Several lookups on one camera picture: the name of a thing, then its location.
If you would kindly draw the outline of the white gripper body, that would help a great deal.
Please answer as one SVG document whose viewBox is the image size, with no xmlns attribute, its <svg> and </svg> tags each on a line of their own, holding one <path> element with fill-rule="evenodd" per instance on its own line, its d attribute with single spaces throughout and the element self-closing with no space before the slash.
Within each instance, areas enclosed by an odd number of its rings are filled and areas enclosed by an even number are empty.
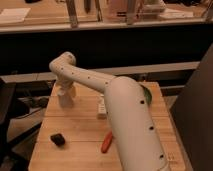
<svg viewBox="0 0 213 171">
<path fill-rule="evenodd" d="M 56 83 L 57 95 L 58 96 L 64 96 L 64 95 L 70 95 L 72 98 L 76 96 L 76 89 L 73 84 L 68 84 L 66 86 L 60 84 L 59 82 Z"/>
</svg>

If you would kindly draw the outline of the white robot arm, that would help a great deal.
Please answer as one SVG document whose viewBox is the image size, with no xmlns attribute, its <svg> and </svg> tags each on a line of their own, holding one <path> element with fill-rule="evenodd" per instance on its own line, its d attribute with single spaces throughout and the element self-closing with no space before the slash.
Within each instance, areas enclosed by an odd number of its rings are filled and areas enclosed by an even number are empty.
<svg viewBox="0 0 213 171">
<path fill-rule="evenodd" d="M 49 68 L 63 91 L 77 82 L 104 95 L 123 171 L 171 171 L 142 86 L 126 76 L 86 70 L 75 64 L 75 56 L 64 52 L 50 62 Z"/>
</svg>

